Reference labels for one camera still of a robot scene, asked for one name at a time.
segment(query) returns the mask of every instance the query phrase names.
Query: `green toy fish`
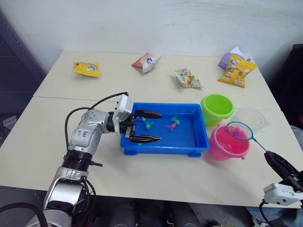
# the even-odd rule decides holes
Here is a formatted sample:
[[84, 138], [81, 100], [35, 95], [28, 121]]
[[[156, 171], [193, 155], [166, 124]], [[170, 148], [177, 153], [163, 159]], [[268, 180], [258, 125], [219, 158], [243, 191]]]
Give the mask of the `green toy fish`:
[[180, 121], [177, 119], [177, 116], [173, 117], [170, 121], [176, 124], [180, 124]]
[[145, 125], [146, 129], [151, 129], [153, 122], [145, 122], [145, 123], [146, 123]]

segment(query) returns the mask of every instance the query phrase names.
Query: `pink bucket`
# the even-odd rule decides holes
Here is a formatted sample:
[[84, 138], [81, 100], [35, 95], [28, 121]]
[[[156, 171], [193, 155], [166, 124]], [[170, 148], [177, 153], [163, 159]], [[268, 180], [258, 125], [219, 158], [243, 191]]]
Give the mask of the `pink bucket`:
[[218, 125], [209, 139], [209, 155], [217, 160], [227, 160], [231, 157], [244, 159], [250, 149], [248, 140], [238, 140], [227, 131], [227, 125]]

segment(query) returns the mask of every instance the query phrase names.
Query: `black cable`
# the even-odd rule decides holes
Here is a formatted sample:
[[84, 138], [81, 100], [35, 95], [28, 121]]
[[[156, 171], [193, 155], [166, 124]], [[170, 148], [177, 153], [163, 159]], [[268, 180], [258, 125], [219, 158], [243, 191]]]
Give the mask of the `black cable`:
[[90, 203], [90, 198], [89, 198], [89, 192], [88, 192], [88, 204], [87, 205], [90, 205], [90, 208], [85, 212], [85, 214], [83, 214], [81, 217], [79, 217], [79, 219], [77, 219], [73, 224], [74, 225], [78, 225], [80, 223], [82, 223], [88, 216], [89, 214], [93, 211], [93, 209], [95, 208], [96, 206], [96, 203], [97, 203], [97, 196], [96, 196], [96, 191], [95, 191], [95, 188], [94, 186], [91, 184], [91, 182], [89, 182], [88, 180], [86, 180], [86, 182], [83, 182], [84, 184], [84, 187], [87, 187], [87, 184], [90, 186], [92, 192], [93, 192], [93, 203], [92, 205], [89, 204]]
[[261, 215], [262, 215], [262, 217], [264, 218], [264, 220], [267, 222], [267, 224], [269, 224], [269, 226], [274, 227], [274, 226], [270, 223], [270, 221], [266, 218], [266, 216], [265, 216], [265, 214], [264, 214], [264, 212], [263, 212], [262, 207], [263, 207], [264, 204], [267, 204], [267, 202], [262, 201], [262, 202], [260, 203], [260, 205], [259, 205], [259, 210], [260, 210], [260, 212], [261, 212]]
[[69, 120], [70, 116], [71, 116], [74, 112], [76, 112], [76, 111], [78, 111], [78, 110], [91, 110], [91, 109], [92, 109], [92, 108], [90, 108], [90, 107], [80, 107], [80, 108], [77, 108], [77, 109], [72, 110], [72, 111], [67, 115], [67, 117], [66, 117], [66, 119], [65, 119], [65, 124], [64, 124], [64, 134], [65, 134], [66, 148], [68, 148], [68, 144], [69, 144], [69, 141], [68, 141], [68, 134], [67, 134], [67, 124], [68, 124], [68, 120]]
[[90, 186], [91, 190], [93, 191], [93, 205], [90, 207], [89, 209], [89, 213], [91, 213], [93, 211], [93, 209], [96, 206], [97, 203], [97, 195], [96, 195], [96, 191], [94, 186], [91, 184], [91, 182], [89, 182], [88, 180], [86, 180], [87, 184]]
[[41, 227], [48, 227], [45, 215], [42, 212], [42, 210], [40, 208], [38, 208], [37, 206], [35, 206], [34, 204], [31, 204], [31, 203], [27, 203], [27, 202], [12, 203], [12, 204], [1, 207], [0, 208], [0, 213], [5, 211], [5, 210], [9, 210], [9, 209], [13, 209], [13, 208], [28, 208], [28, 209], [32, 210], [36, 214], [36, 216], [39, 220], [40, 226]]
[[100, 101], [96, 102], [94, 105], [92, 105], [91, 108], [95, 108], [97, 105], [99, 105], [100, 103], [102, 103], [102, 102], [105, 101], [105, 100], [108, 100], [108, 99], [113, 98], [113, 97], [116, 97], [116, 96], [121, 96], [121, 95], [126, 95], [126, 96], [128, 96], [128, 92], [127, 92], [127, 91], [125, 91], [125, 92], [120, 92], [120, 93], [117, 93], [117, 94], [108, 96], [108, 97], [106, 97], [106, 98], [103, 98], [103, 99], [101, 99]]
[[87, 194], [87, 202], [85, 207], [85, 211], [87, 212], [87, 209], [89, 208], [89, 187], [87, 186], [87, 183], [85, 181], [83, 182], [83, 184]]
[[14, 190], [15, 189], [15, 187], [0, 187], [0, 189], [7, 189], [7, 190]]

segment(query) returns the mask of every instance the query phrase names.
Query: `clear plastic container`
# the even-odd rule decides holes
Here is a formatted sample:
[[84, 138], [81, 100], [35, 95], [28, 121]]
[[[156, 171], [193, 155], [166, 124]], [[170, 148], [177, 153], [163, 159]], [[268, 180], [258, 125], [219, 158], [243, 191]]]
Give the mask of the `clear plastic container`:
[[250, 108], [239, 109], [229, 122], [242, 122], [248, 125], [254, 133], [269, 125], [260, 111]]

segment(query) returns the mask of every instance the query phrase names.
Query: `plastic toy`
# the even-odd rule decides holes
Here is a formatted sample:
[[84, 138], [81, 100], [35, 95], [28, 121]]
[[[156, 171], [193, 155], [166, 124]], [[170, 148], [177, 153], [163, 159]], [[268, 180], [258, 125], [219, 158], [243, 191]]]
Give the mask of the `plastic toy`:
[[176, 123], [172, 123], [171, 125], [167, 125], [167, 128], [171, 131], [174, 131], [175, 127], [177, 126]]
[[153, 122], [146, 122], [146, 129], [151, 129], [151, 126], [152, 126]]
[[176, 124], [180, 124], [180, 121], [177, 119], [177, 116], [173, 117], [170, 121]]

